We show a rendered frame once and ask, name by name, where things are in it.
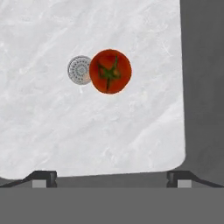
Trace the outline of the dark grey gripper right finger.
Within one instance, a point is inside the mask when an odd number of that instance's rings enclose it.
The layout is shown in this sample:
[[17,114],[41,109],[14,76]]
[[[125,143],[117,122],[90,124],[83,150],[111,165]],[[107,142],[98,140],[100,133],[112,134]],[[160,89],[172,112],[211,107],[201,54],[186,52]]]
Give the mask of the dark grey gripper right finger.
[[215,184],[207,180],[198,178],[190,171],[168,171],[166,177],[167,177],[166,186],[170,188],[177,187],[179,180],[191,180],[196,183],[200,183],[204,186],[223,188],[223,185]]

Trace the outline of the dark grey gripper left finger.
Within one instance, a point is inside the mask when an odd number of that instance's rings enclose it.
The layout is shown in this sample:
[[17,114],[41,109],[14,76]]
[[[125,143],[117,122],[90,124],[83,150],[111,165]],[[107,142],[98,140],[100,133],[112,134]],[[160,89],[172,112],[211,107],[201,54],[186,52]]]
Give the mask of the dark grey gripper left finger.
[[31,182],[33,188],[56,188],[56,179],[56,171],[33,171],[23,179],[0,185],[0,188],[19,186],[27,182]]

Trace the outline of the white marble sink basin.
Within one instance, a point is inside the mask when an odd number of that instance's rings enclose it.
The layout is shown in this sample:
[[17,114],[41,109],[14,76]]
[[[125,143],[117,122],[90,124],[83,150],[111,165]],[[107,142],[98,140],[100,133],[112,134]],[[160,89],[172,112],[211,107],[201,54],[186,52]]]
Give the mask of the white marble sink basin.
[[[224,110],[223,0],[0,0],[0,185],[196,168]],[[127,56],[117,94],[78,85],[76,56]]]

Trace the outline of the round metal sink drain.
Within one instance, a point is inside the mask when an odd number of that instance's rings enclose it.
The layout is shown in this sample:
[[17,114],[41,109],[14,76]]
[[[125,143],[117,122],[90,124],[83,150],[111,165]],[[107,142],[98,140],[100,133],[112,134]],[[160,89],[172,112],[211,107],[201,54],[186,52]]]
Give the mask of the round metal sink drain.
[[87,85],[91,82],[89,66],[91,59],[87,56],[76,56],[70,60],[67,66],[67,74],[72,82],[78,85]]

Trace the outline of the red tomato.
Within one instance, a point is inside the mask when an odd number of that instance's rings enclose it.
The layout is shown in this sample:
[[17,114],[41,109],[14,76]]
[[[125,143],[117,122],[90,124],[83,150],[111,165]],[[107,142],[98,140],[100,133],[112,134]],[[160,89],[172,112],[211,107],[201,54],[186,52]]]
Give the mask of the red tomato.
[[106,49],[91,59],[89,75],[99,92],[113,95],[124,90],[130,82],[132,67],[125,54],[114,49]]

